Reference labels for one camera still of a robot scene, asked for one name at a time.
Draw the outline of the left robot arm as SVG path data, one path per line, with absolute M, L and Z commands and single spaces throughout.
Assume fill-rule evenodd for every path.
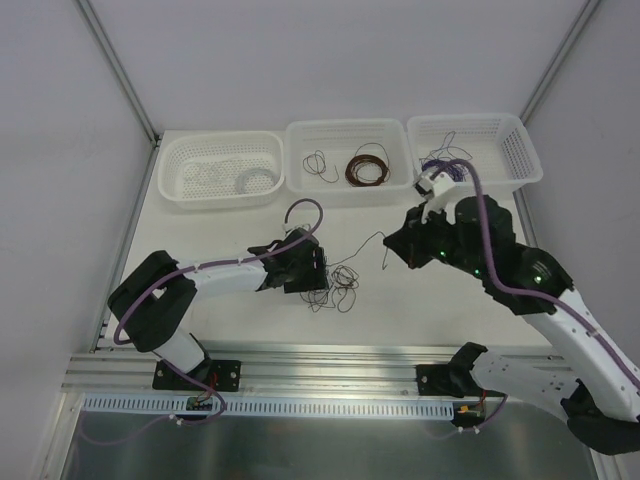
M 189 389 L 203 387 L 211 358 L 181 323 L 197 299 L 281 289 L 306 293 L 327 286 L 319 241 L 303 228 L 285 239 L 247 249 L 244 257 L 186 265 L 159 250 L 150 254 L 107 300 L 130 343 L 175 367 Z

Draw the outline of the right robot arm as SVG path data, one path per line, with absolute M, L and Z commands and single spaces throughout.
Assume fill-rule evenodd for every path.
M 564 358 L 569 375 L 509 360 L 465 343 L 444 365 L 417 367 L 422 392 L 457 398 L 500 392 L 564 422 L 584 445 L 604 455 L 639 449 L 639 369 L 624 358 L 589 315 L 573 280 L 548 252 L 517 241 L 509 210 L 484 199 L 501 291 L 487 270 L 476 198 L 445 212 L 408 210 L 384 245 L 411 269 L 439 261 L 481 281 L 484 291 L 542 334 Z

